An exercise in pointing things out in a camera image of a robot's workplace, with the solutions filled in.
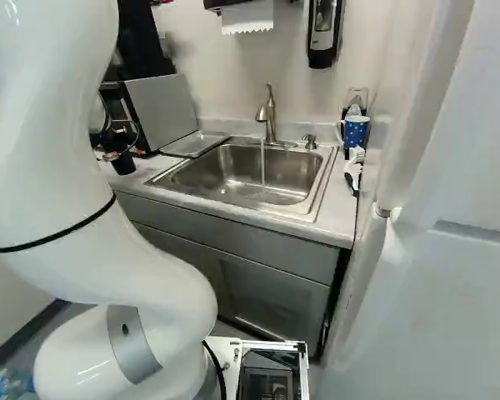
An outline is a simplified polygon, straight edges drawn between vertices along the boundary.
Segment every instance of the blue mug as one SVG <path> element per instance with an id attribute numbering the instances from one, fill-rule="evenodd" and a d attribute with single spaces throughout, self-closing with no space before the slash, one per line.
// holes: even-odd
<path id="1" fill-rule="evenodd" d="M 342 121 L 343 125 L 343 146 L 347 148 L 355 148 L 356 146 L 365 146 L 365 140 L 370 127 L 370 118 L 363 115 L 348 115 Z"/>

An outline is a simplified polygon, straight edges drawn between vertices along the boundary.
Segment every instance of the cabinet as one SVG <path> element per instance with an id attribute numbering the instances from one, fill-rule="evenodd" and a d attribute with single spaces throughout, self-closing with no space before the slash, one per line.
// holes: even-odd
<path id="1" fill-rule="evenodd" d="M 331 286 L 339 249 L 117 192 L 127 217 L 180 238 Z"/>
<path id="2" fill-rule="evenodd" d="M 135 222 L 154 246 L 201 271 L 224 317 L 317 348 L 329 287 Z"/>

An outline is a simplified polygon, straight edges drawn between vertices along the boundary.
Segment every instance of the sink basin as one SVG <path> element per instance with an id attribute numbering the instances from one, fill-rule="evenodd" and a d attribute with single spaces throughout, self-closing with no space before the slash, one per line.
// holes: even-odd
<path id="1" fill-rule="evenodd" d="M 313 208 L 333 154 L 331 146 L 262 149 L 259 141 L 232 138 L 146 184 L 286 217 L 304 216 Z"/>

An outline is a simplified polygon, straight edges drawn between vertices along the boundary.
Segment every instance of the white countertop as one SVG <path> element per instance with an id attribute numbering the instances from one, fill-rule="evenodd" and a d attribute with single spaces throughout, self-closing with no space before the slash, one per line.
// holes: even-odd
<path id="1" fill-rule="evenodd" d="M 344 180 L 345 161 L 342 152 L 335 157 L 315 222 L 288 219 L 263 211 L 147 186 L 144 184 L 147 180 L 180 163 L 182 159 L 157 155 L 149 159 L 134 158 L 134 161 L 137 171 L 126 176 L 119 176 L 109 162 L 99 163 L 114 190 L 335 247 L 353 246 L 357 201 Z"/>

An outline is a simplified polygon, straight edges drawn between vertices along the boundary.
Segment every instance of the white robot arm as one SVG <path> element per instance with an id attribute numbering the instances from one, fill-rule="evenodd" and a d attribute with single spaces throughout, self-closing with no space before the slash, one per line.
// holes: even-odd
<path id="1" fill-rule="evenodd" d="M 0 0 L 0 260 L 57 298 L 100 305 L 42 346 L 42 400 L 193 398 L 206 373 L 213 290 L 141 237 L 89 146 L 117 33 L 116 0 Z"/>

